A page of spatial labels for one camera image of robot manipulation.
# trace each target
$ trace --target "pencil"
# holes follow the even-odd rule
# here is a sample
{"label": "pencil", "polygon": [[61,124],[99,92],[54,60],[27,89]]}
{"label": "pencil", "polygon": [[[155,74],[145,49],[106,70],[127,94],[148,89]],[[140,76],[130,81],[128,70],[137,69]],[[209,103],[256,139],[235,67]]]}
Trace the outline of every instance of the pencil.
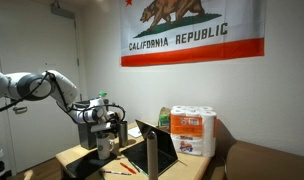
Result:
{"label": "pencil", "polygon": [[125,172],[117,172],[117,171],[107,171],[107,170],[102,170],[101,172],[103,173],[110,173],[110,174],[120,174],[120,175],[132,175],[130,173],[125,173]]}

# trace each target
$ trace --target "black device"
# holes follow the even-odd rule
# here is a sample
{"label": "black device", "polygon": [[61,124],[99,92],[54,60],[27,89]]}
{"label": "black device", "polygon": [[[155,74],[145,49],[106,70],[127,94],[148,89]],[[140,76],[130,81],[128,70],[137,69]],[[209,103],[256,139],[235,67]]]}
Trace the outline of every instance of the black device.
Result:
{"label": "black device", "polygon": [[170,133],[162,131],[142,121],[135,121],[141,131],[144,141],[123,150],[121,153],[127,157],[129,161],[133,162],[144,172],[149,174],[147,136],[151,131],[155,132],[158,141],[158,175],[160,175],[178,161],[178,156],[176,154],[171,135]]}

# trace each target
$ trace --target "marker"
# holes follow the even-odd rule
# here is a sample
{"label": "marker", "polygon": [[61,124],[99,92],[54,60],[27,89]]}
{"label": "marker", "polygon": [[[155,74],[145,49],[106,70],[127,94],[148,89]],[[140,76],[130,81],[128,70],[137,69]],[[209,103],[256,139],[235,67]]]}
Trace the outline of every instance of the marker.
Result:
{"label": "marker", "polygon": [[149,176],[146,172],[144,172],[141,168],[139,168],[138,165],[134,164],[135,167],[137,167],[139,169],[140,172],[142,172],[144,175]]}
{"label": "marker", "polygon": [[103,175],[102,171],[99,171],[99,173],[100,173],[100,176],[101,176],[101,180],[105,180],[105,178],[104,178],[104,175]]}
{"label": "marker", "polygon": [[131,162],[131,161],[129,161],[131,164],[132,164],[132,166],[138,171],[138,172],[140,172],[140,169],[139,169],[139,167],[137,166],[137,165],[135,165],[133,162]]}
{"label": "marker", "polygon": [[133,169],[131,169],[130,167],[128,167],[127,165],[125,165],[125,164],[123,164],[123,163],[121,163],[121,162],[120,162],[120,164],[121,164],[121,166],[123,166],[123,167],[125,167],[127,170],[129,170],[131,173],[136,174],[136,172],[135,172]]}
{"label": "marker", "polygon": [[110,174],[132,175],[130,173],[125,173],[125,172],[106,171],[106,170],[103,170],[101,172],[103,172],[103,173],[110,173]]}

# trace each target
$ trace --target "paper towel package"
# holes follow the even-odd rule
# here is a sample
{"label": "paper towel package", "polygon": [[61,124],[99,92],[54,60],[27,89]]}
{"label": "paper towel package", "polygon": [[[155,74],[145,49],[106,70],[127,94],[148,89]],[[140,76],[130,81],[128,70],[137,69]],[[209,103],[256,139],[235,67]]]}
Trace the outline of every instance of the paper towel package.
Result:
{"label": "paper towel package", "polygon": [[170,132],[177,152],[212,157],[216,116],[209,106],[173,106]]}

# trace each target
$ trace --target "white wall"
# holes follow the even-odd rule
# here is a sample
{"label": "white wall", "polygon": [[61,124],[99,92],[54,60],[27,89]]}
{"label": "white wall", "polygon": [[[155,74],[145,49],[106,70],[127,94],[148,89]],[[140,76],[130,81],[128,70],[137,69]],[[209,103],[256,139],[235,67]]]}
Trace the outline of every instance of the white wall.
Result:
{"label": "white wall", "polygon": [[209,105],[240,140],[304,156],[304,0],[268,0],[265,56],[120,67],[119,1],[83,11],[87,88],[157,121],[162,106]]}

